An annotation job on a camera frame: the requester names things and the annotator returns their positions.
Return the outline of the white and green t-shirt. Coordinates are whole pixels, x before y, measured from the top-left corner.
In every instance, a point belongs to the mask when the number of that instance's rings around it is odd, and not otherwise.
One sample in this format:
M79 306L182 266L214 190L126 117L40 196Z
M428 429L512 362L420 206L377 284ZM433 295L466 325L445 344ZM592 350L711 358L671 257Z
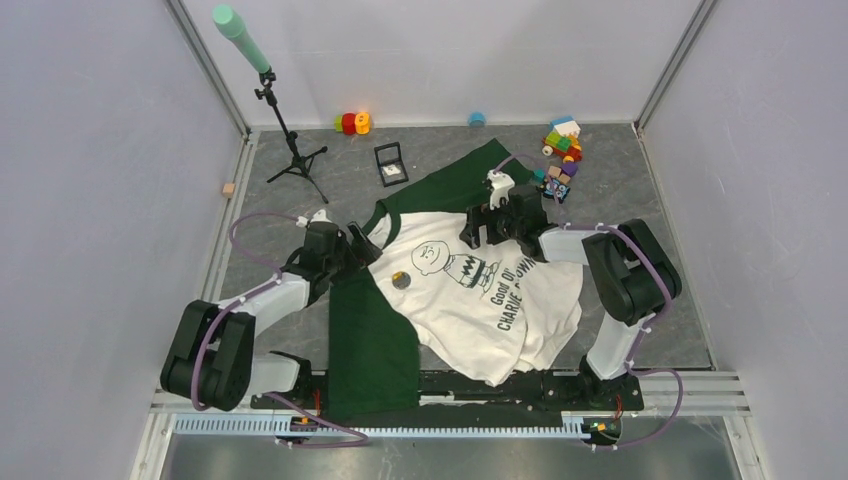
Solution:
M550 368L582 316L582 265L538 262L514 241L469 248L468 208L487 203L485 177L531 172L497 140L375 203L364 225L382 256L329 293L327 398L344 414L419 403L420 348L489 386ZM394 273L412 279L392 286Z

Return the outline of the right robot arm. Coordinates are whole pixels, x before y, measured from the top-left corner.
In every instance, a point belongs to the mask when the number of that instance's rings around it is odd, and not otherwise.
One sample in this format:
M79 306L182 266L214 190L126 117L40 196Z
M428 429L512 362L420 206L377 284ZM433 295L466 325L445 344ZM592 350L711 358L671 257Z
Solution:
M606 406L635 377L642 341L682 291L680 275L643 220L556 225L530 185L494 191L489 202L468 208L459 237L473 249L514 241L533 260L588 267L605 310L577 375L578 396L591 408Z

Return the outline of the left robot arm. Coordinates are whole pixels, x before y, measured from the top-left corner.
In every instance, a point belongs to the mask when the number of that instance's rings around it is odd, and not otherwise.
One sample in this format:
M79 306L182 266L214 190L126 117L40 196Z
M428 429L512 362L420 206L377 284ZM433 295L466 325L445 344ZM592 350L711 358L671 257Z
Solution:
M382 251L355 222L341 228L321 213L295 222L305 231L304 243L272 268L268 280L230 299L185 307L160 373L162 390L199 411L231 411L267 393L295 408L312 399L310 361L283 352L258 355L256 337L374 263Z

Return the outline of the black clear brooch case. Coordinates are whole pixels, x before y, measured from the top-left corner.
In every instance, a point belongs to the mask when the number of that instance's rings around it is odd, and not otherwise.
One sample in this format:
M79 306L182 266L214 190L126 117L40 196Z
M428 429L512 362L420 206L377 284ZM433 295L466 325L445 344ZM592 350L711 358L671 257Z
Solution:
M374 148L377 172L385 188L409 181L399 142L391 142Z

